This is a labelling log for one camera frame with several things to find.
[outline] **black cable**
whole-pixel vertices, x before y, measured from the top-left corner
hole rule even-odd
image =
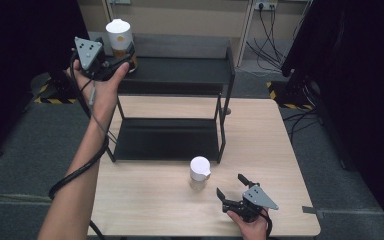
[[[260,47],[260,46],[258,45],[257,40],[256,40],[255,38],[254,38],[254,43],[255,43],[255,45],[258,47],[258,49],[260,49],[260,52],[261,52],[261,50],[264,48],[264,46],[265,46],[266,43],[267,43],[267,39],[266,39],[266,41],[263,43],[263,46],[262,46],[262,47]],[[259,66],[260,68],[264,69],[264,70],[269,70],[269,69],[264,68],[263,66],[260,65],[260,58],[261,58],[260,54],[257,54],[257,64],[258,64],[258,66]]]
[[[90,79],[89,82],[86,83],[86,85],[81,90],[79,90],[79,85],[77,84],[76,77],[74,75],[74,61],[76,60],[77,56],[78,56],[77,51],[74,51],[73,55],[71,56],[71,59],[70,59],[70,74],[71,74],[70,79],[72,80],[70,82],[71,82],[73,90],[76,92],[77,100],[80,102],[80,105],[82,106],[86,115],[90,118],[91,113],[90,113],[89,108],[86,105],[86,102],[83,98],[82,92],[83,92],[83,89],[86,87],[86,85],[88,85],[92,81],[92,79]],[[49,193],[48,193],[49,198],[53,200],[55,198],[55,194],[62,187],[64,187],[65,185],[67,185],[68,183],[70,183],[71,181],[76,179],[78,176],[82,175],[84,172],[89,170],[96,162],[98,162],[98,160],[101,158],[101,156],[108,149],[108,145],[109,145],[109,138],[108,138],[108,136],[105,136],[104,142],[103,142],[101,148],[85,165],[83,165],[82,167],[80,167],[76,171],[70,173],[69,175],[67,175],[66,177],[64,177],[60,181],[58,181],[54,186],[52,186],[52,188],[49,190]],[[95,231],[95,233],[99,237],[99,239],[105,240],[105,236],[101,233],[99,228],[95,225],[95,223],[92,220],[90,220],[89,226]]]
[[[77,97],[80,101],[84,101],[83,100],[83,90],[87,87],[87,85],[89,85],[94,79],[93,79],[93,76],[94,74],[92,74],[92,78],[89,79],[89,81],[82,87],[82,89],[80,89],[80,95],[82,97],[82,99],[79,99],[79,97]],[[95,115],[93,115],[93,111],[91,108],[88,108],[88,111],[90,112],[90,115],[95,119],[95,121],[98,123],[99,127],[102,129],[103,132],[105,132],[105,129],[102,128],[101,124],[99,124],[98,120],[96,119]],[[117,138],[114,136],[114,134],[108,130],[108,133],[111,135],[110,137],[110,140],[117,144]]]
[[[90,159],[85,165],[77,169],[76,171],[70,173],[68,176],[64,177],[61,179],[59,182],[57,182],[54,186],[52,186],[51,190],[49,190],[49,198],[54,199],[55,194],[63,188],[65,185],[76,179],[78,176],[82,175],[84,172],[89,170],[100,158],[101,156],[105,153],[105,151],[108,148],[109,140],[108,137],[104,138],[104,143],[102,144],[102,147],[99,149],[99,151]],[[96,235],[101,239],[105,240],[104,235],[101,233],[99,228],[95,225],[95,223],[90,220],[89,226],[95,231]]]
[[[99,123],[98,119],[96,119],[96,116],[93,113],[93,109],[92,108],[90,109],[90,112],[91,112],[91,115],[92,115],[93,119],[97,122],[97,124],[98,124],[99,128],[102,130],[102,132],[106,132],[106,130]],[[107,135],[107,137],[111,140],[111,142],[117,144],[117,138],[114,136],[114,134],[112,134],[109,130],[107,130],[107,132],[111,134],[111,137]]]
[[[260,20],[261,20],[261,24],[263,25],[263,28],[264,28],[264,33],[266,34],[266,37],[269,39],[269,43],[270,45],[272,46],[274,52],[275,52],[275,55],[276,55],[276,58],[278,60],[278,62],[280,63],[280,57],[279,57],[279,54],[281,54],[277,49],[276,49],[276,46],[274,45],[274,20],[273,17],[271,17],[271,36],[272,36],[272,39],[270,39],[270,35],[267,33],[267,28],[266,28],[266,25],[264,24],[264,21],[263,21],[263,16],[262,16],[262,11],[260,11]]]
[[[308,118],[303,118],[302,120],[313,120],[314,118],[312,118],[312,117],[308,117]],[[287,119],[287,120],[285,120],[285,121],[293,121],[293,120],[296,120],[296,119]]]
[[[317,99],[314,97],[314,94],[316,94],[317,96],[318,96],[318,94],[314,93],[314,90],[313,90],[313,92],[310,92],[310,90],[308,89],[308,86],[304,85],[304,87],[302,88],[302,92],[304,93],[305,97],[307,98],[307,100],[310,102],[310,104],[313,107],[316,107],[318,105]]]
[[[269,38],[266,38],[266,41],[264,41],[263,45],[260,47],[257,43],[257,40],[254,38],[254,43],[255,45],[258,47],[258,49],[260,49],[259,53],[260,54],[265,54],[268,58],[272,59],[273,61],[277,61],[276,59],[274,59],[272,56],[270,56],[268,53],[264,52],[264,47],[266,46],[267,42],[268,42]]]
[[[294,117],[298,117],[298,116],[301,116],[301,115],[303,115],[303,114],[307,114],[307,115],[309,115],[309,114],[316,114],[315,112],[311,112],[311,113],[309,113],[309,112],[305,112],[305,113],[297,113],[297,114],[294,114],[294,115],[292,115],[292,116],[289,116],[289,117],[286,117],[286,118],[284,118],[284,119],[282,119],[283,121],[288,121],[288,120],[290,120],[290,119],[292,119],[292,118],[294,118]]]
[[[80,106],[82,106],[83,111],[86,113],[88,118],[90,118],[89,107],[86,105],[85,99],[83,98],[83,94],[79,90],[79,85],[77,84],[76,77],[74,75],[74,61],[76,60],[77,57],[78,57],[78,53],[76,50],[74,50],[73,54],[71,55],[71,59],[70,59],[70,75],[71,75],[71,80],[72,80],[72,81],[70,81],[70,83],[71,83],[71,87],[72,87],[73,91],[77,95],[77,100],[80,102]]]
[[[250,208],[249,206],[246,206],[246,207],[251,212],[260,215],[262,218],[264,218],[266,220],[266,222],[267,222],[266,237],[268,238],[270,236],[270,233],[271,233],[272,229],[273,229],[273,221],[271,220],[267,210],[263,208],[263,211],[267,214],[267,216],[265,216],[265,215],[261,214],[261,212],[257,212],[254,209]]]
[[[303,130],[303,129],[306,129],[306,128],[310,127],[311,125],[313,125],[313,124],[315,124],[315,123],[318,123],[318,122],[319,122],[319,121],[316,120],[316,121],[314,121],[314,122],[312,122],[312,123],[307,124],[306,126],[304,126],[304,127],[302,127],[302,128],[299,128],[299,129],[297,129],[297,130],[294,131],[294,134],[297,133],[297,132],[299,132],[299,131],[301,131],[301,130]]]
[[[263,58],[264,60],[266,60],[267,62],[269,62],[270,64],[272,64],[274,67],[276,68],[280,68],[280,65],[278,65],[275,61],[276,59],[274,59],[272,56],[270,56],[269,54],[265,53],[264,51],[257,51],[255,50],[251,44],[249,42],[246,42],[246,44],[248,45],[248,47],[251,48],[251,50],[257,54],[258,56],[260,56],[261,58]]]
[[[291,129],[291,145],[293,144],[294,128],[295,128],[295,126],[296,126],[296,125],[298,124],[298,122],[301,121],[305,116],[307,116],[308,114],[311,114],[311,113],[314,112],[315,110],[316,110],[316,109],[313,108],[313,109],[311,109],[310,111],[308,111],[308,112],[302,114],[302,116],[300,116],[300,117],[298,118],[298,120],[294,123],[294,125],[292,125],[292,129]]]
[[[280,71],[280,65],[276,64],[273,60],[271,59],[268,59],[266,55],[262,55],[262,54],[266,54],[266,53],[260,53],[258,52],[257,50],[255,50],[251,44],[249,42],[246,42],[246,44],[248,45],[249,48],[251,48],[251,50],[258,56],[257,57],[257,64],[260,68],[264,69],[264,70],[270,70],[270,71],[275,71],[275,72],[281,72]],[[275,67],[276,69],[268,69],[268,68],[264,68],[263,66],[260,65],[259,63],[259,58],[262,58],[264,60],[266,60],[269,64],[271,64],[273,67]]]

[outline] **wooden table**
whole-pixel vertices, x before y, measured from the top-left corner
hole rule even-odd
[[[126,115],[205,117],[214,114],[212,98],[123,96]],[[92,220],[107,236],[241,236],[222,212],[216,188],[230,200],[247,190],[242,173],[279,206],[271,210],[272,236],[315,236],[320,225],[289,142],[278,106],[268,99],[231,99],[226,117],[226,148],[220,164],[211,162],[211,178],[202,191],[189,185],[188,161],[123,160],[104,154]],[[114,115],[110,131],[121,125]]]

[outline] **black curtain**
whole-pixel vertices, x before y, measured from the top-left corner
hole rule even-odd
[[[0,1],[0,144],[31,100],[31,80],[48,72],[61,77],[74,37],[88,38],[76,0]]]
[[[384,210],[384,2],[315,0],[310,11],[284,74],[295,69],[290,86],[318,84],[319,110],[340,155]]]

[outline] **human arm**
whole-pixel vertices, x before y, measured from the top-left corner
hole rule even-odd
[[[261,211],[261,214],[267,216],[266,211]],[[255,221],[247,223],[233,211],[227,211],[227,215],[238,225],[244,240],[266,240],[267,221],[262,216],[258,216]]]
[[[80,73],[79,61],[75,61],[73,69],[79,88],[82,88],[89,80]],[[117,103],[118,85],[128,69],[129,64],[125,63],[117,69],[110,80],[90,83],[83,89],[84,99],[88,104],[93,85],[96,88],[92,110],[94,117],[89,121],[66,176],[85,165],[102,147],[106,137],[106,132],[102,128],[108,129]],[[99,162],[56,193],[38,239],[86,239],[98,171]]]

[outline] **yellow and black hazard tape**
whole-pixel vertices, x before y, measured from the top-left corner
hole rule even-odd
[[[76,99],[57,99],[57,98],[41,98],[34,100],[35,103],[51,103],[51,104],[73,104]]]
[[[285,99],[282,99],[282,96],[279,96],[276,93],[276,90],[272,82],[267,82],[267,88],[269,90],[270,98],[274,100],[280,108],[307,109],[307,110],[313,109],[313,106],[311,104],[296,104],[292,102],[291,103],[284,102]]]
[[[39,90],[38,97],[34,100],[35,103],[50,103],[50,104],[73,104],[76,99],[72,98],[44,98],[41,95],[49,89],[50,84],[52,83],[51,78],[46,80],[45,84]]]

